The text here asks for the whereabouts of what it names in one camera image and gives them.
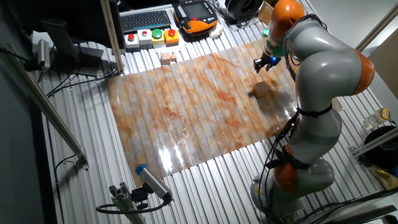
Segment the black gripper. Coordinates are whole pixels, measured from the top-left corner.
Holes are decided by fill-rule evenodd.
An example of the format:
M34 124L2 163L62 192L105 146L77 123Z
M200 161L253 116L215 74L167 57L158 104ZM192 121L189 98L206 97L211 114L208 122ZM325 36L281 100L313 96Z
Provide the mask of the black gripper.
M265 52L263 52L261 58L255 59L253 61L253 66L256 73L259 73L259 71L264 67L264 65L266 65L266 71L268 72L272 67L275 67L279 62L280 61L278 57L271 57L270 55L267 55Z

